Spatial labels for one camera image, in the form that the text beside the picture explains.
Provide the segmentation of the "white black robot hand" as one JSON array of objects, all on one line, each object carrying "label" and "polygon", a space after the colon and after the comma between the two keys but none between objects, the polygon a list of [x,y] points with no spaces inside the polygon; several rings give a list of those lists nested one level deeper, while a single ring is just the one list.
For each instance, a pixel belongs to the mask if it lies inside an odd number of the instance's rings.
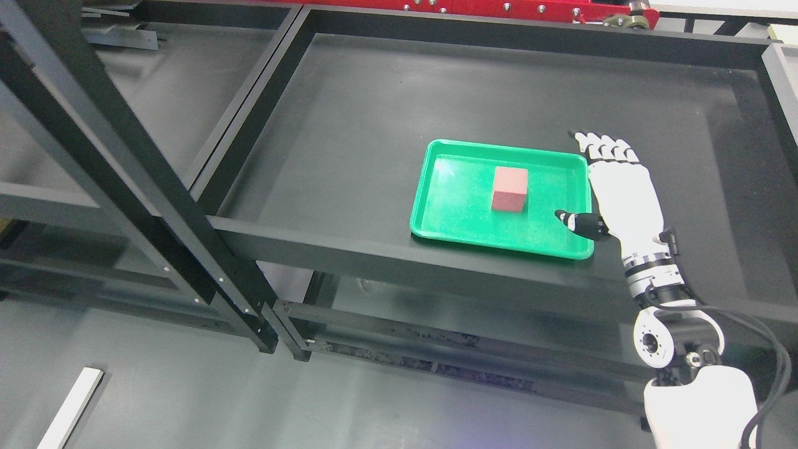
[{"label": "white black robot hand", "polygon": [[669,252],[660,239],[664,218],[650,171],[632,146],[624,139],[595,132],[573,131],[570,136],[587,160],[598,213],[557,210],[555,217],[584,238],[617,239],[622,259]]}]

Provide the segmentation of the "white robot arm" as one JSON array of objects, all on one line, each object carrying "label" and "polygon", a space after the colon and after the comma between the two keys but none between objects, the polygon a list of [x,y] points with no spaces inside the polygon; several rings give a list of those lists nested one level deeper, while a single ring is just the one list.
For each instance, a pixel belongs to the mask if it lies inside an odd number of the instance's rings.
[{"label": "white robot arm", "polygon": [[[792,374],[791,358],[763,322],[700,301],[684,280],[673,232],[665,248],[625,261],[640,307],[633,327],[638,356],[655,370],[643,391],[644,409],[658,448],[761,448],[764,421]],[[763,403],[744,370],[724,361],[729,348],[718,318],[764,339],[775,352],[771,389]]]}]

